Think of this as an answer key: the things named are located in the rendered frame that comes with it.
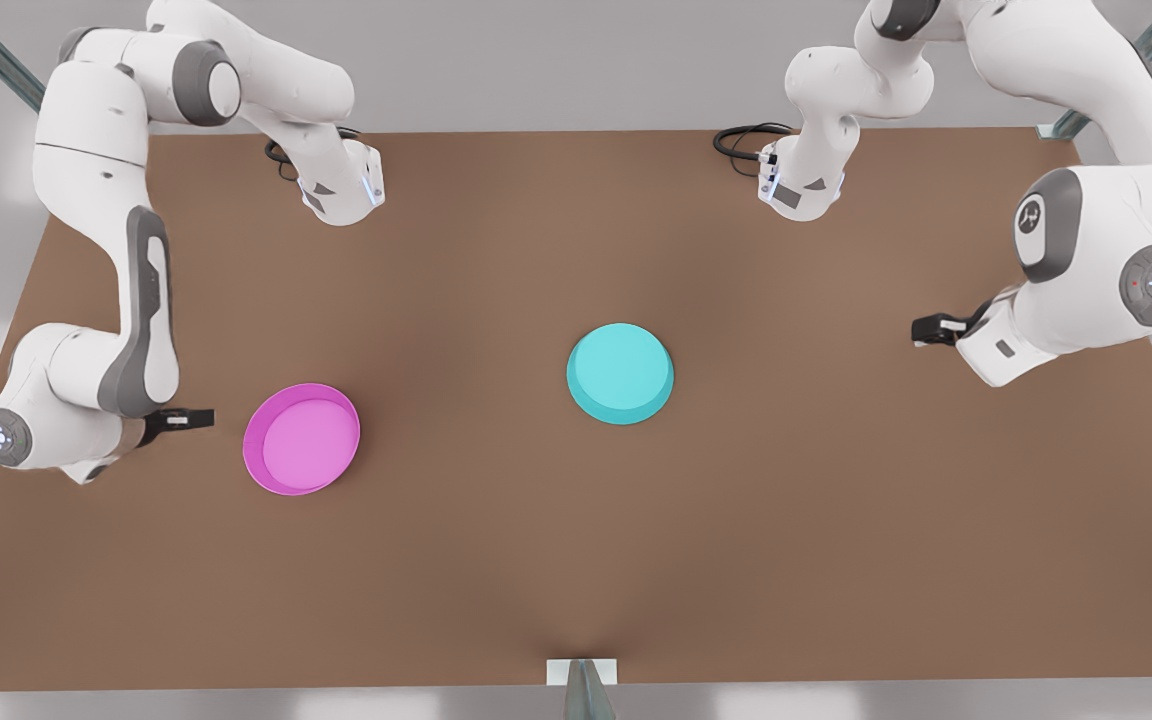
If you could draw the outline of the pink plate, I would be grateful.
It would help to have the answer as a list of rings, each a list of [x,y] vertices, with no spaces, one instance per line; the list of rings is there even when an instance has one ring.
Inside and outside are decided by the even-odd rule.
[[[356,406],[338,388],[303,382],[266,397],[244,429],[251,479],[274,495],[326,488],[353,464],[361,444]]]

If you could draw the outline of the blue plate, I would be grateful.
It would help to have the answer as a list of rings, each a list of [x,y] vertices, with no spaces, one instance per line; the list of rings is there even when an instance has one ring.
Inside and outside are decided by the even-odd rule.
[[[664,409],[675,388],[675,363],[652,332],[613,323],[573,346],[566,384],[584,414],[627,427]]]

